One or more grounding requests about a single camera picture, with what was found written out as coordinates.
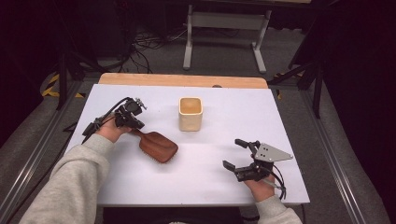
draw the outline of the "table leg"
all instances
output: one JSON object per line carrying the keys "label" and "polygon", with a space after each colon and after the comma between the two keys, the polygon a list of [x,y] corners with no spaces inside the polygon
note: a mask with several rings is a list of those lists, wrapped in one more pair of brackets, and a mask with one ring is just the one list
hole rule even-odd
{"label": "table leg", "polygon": [[256,63],[257,66],[259,67],[260,73],[267,72],[264,61],[262,59],[262,53],[260,52],[260,48],[262,47],[262,40],[264,39],[265,31],[267,30],[268,27],[268,22],[270,21],[271,12],[272,12],[271,10],[267,10],[265,12],[265,17],[262,18],[262,26],[260,28],[257,41],[251,43],[251,46],[253,47],[254,57],[256,58]]}
{"label": "table leg", "polygon": [[187,16],[187,44],[186,51],[184,52],[184,63],[183,69],[189,70],[191,67],[191,55],[192,55],[192,5],[189,5],[189,14]]}

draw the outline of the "black cable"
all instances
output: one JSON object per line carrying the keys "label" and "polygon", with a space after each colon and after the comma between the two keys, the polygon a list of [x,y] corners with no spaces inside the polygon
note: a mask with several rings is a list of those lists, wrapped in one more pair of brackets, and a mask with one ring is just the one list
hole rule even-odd
{"label": "black cable", "polygon": [[[118,103],[116,103],[113,107],[111,107],[111,109],[108,110],[107,113],[105,113],[102,117],[96,118],[95,121],[93,122],[93,125],[96,126],[96,127],[94,128],[94,131],[98,130],[98,129],[104,124],[104,123],[103,123],[103,120],[105,120],[105,118],[107,118],[107,117],[111,114],[111,112],[113,112],[113,110],[114,110],[118,105],[120,105],[122,102],[127,101],[127,100],[131,100],[131,98],[130,98],[130,97],[125,97],[125,98],[123,98],[123,99],[120,100]],[[82,143],[84,143],[85,141],[87,141],[87,140],[91,137],[91,135],[92,135],[93,133],[94,133],[94,132],[88,133],[88,134],[85,136],[84,140],[82,140]]]}
{"label": "black cable", "polygon": [[285,199],[286,198],[286,188],[285,188],[283,181],[274,172],[271,172],[271,175],[273,175],[274,178],[277,180],[277,182],[280,184],[281,193],[280,193],[279,199],[280,200]]}
{"label": "black cable", "polygon": [[277,172],[279,173],[280,178],[282,179],[282,185],[283,185],[282,187],[285,188],[285,180],[283,179],[283,175],[282,175],[282,173],[280,173],[279,169],[277,169]]}
{"label": "black cable", "polygon": [[67,144],[69,143],[70,139],[73,136],[73,131],[70,131],[69,129],[73,126],[76,126],[76,122],[73,123],[72,125],[66,127],[64,129],[64,132],[68,132],[70,133],[69,136],[67,137],[66,141],[64,142],[64,145],[62,146],[61,150],[58,152],[58,154],[56,155],[55,160],[52,162],[52,164],[49,166],[49,168],[47,169],[46,173],[44,173],[40,179],[38,180],[38,182],[33,186],[33,188],[29,191],[29,193],[24,197],[24,199],[22,201],[19,202],[19,205],[14,209],[14,211],[12,212],[11,216],[8,218],[7,220],[7,224],[10,223],[10,221],[12,220],[12,218],[15,217],[15,215],[20,211],[20,209],[23,207],[23,205],[26,203],[26,201],[30,198],[30,196],[33,194],[33,192],[35,192],[35,190],[38,188],[38,186],[41,184],[41,182],[44,180],[44,178],[48,175],[48,173],[52,170],[52,168],[55,166],[56,162],[59,160],[59,158],[61,157],[61,155],[64,153],[64,151],[66,150]]}
{"label": "black cable", "polygon": [[[154,47],[152,47],[151,46],[151,43],[152,42],[160,42],[160,43],[157,43]],[[160,49],[160,48],[162,48],[163,46],[164,46],[164,42],[163,41],[161,41],[161,40],[158,40],[158,41],[156,41],[156,40],[150,40],[149,42],[147,42],[145,45],[142,45],[142,44],[139,44],[139,43],[135,43],[137,46],[139,46],[139,47],[142,47],[142,49],[139,49],[139,50],[141,50],[141,51],[143,51],[143,50],[146,50],[146,49]]]}
{"label": "black cable", "polygon": [[108,119],[108,120],[104,121],[104,122],[102,123],[102,125],[108,123],[109,121],[111,121],[111,120],[113,120],[113,119],[115,119],[115,118],[116,118],[116,117],[113,117],[113,118],[111,118],[111,119]]}
{"label": "black cable", "polygon": [[[113,63],[113,64],[107,65],[107,66],[102,66],[102,65],[100,65],[100,66],[105,68],[105,69],[107,69],[107,70],[109,70],[109,69],[117,68],[119,66],[123,66],[127,61],[128,61],[128,56],[124,56],[123,59],[121,61],[117,62],[117,63]],[[91,67],[87,67],[87,66],[84,66],[84,65],[82,65],[81,67],[86,72],[96,72],[97,71],[97,69],[94,69],[94,68],[91,68]]]}
{"label": "black cable", "polygon": [[260,219],[260,216],[256,216],[256,217],[244,217],[244,216],[241,216],[241,217],[245,221],[258,221]]}
{"label": "black cable", "polygon": [[146,56],[144,55],[144,54],[142,54],[141,52],[139,52],[139,51],[136,51],[136,54],[137,54],[137,56],[140,58],[140,55],[146,60],[146,64],[147,64],[147,66],[145,66],[145,65],[143,65],[143,64],[141,64],[141,63],[138,63],[137,61],[135,61],[134,60],[134,58],[132,57],[132,56],[130,56],[130,58],[131,58],[131,60],[132,60],[132,62],[134,63],[134,65],[136,66],[136,69],[137,69],[137,72],[138,73],[140,73],[140,71],[139,71],[139,66],[141,66],[141,67],[144,67],[144,68],[146,68],[148,71],[147,71],[147,74],[152,74],[153,72],[151,71],[151,69],[149,68],[149,60],[146,58]]}
{"label": "black cable", "polygon": [[117,73],[120,73],[121,71],[123,71],[123,65],[120,66],[120,69],[117,71]]}

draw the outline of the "white stand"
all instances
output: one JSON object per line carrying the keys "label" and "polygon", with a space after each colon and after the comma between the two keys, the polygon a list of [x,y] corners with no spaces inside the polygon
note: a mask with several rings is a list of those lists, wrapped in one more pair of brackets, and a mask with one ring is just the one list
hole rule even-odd
{"label": "white stand", "polygon": [[192,55],[192,27],[210,27],[210,28],[228,28],[228,29],[244,29],[258,30],[259,35],[257,41],[252,43],[254,56],[260,73],[265,73],[265,65],[262,60],[260,48],[268,22],[271,17],[271,10],[267,10],[265,15],[243,15],[243,14],[227,14],[227,13],[208,13],[193,12],[192,5],[189,5],[189,14],[187,17],[187,43],[184,53],[183,69],[189,70],[191,67]]}

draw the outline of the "dark background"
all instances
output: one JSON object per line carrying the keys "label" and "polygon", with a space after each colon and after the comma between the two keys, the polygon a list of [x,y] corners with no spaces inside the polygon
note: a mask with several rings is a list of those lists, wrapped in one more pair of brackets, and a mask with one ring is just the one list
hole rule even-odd
{"label": "dark background", "polygon": [[[99,7],[96,12],[100,8],[103,10],[108,17],[106,25],[98,26],[103,22],[98,20],[101,14],[88,13],[92,12],[89,3]],[[61,11],[57,11],[57,4],[62,5]],[[76,1],[68,1],[66,5],[62,1],[2,1],[0,105],[3,121],[0,146],[42,101],[39,88],[57,69],[59,52],[63,49],[59,47],[60,41],[66,41],[70,49],[93,60],[117,58],[129,52],[125,46],[129,45],[130,39],[125,36],[133,36],[134,30],[131,24],[124,26],[120,22],[120,13],[109,6],[110,1],[106,0],[86,1],[84,5]],[[148,20],[152,10],[159,10],[163,17],[148,26],[159,34],[166,34],[185,22],[185,8],[180,5],[139,6],[139,13],[131,12],[135,16],[131,20]],[[344,22],[351,24],[323,64],[324,80],[348,140],[382,197],[392,222],[396,222],[392,211],[396,207],[392,191],[392,174],[396,173],[393,131],[396,124],[396,100],[393,98],[396,83],[395,10],[394,4],[387,1],[358,1],[348,17],[337,20],[330,16],[314,21],[312,17],[274,12],[270,23],[276,29],[302,28],[305,31],[314,24],[306,38],[312,41],[301,46],[297,64],[309,61],[321,50],[323,43],[316,40],[334,35],[336,28]],[[61,15],[58,19],[64,21],[49,20],[53,15]]]}

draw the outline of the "cup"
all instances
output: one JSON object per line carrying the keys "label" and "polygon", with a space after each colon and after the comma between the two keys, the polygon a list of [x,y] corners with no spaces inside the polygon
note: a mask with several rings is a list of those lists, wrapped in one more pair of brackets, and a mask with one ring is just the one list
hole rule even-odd
{"label": "cup", "polygon": [[198,97],[182,97],[178,104],[178,128],[182,132],[197,132],[201,129],[204,108]]}

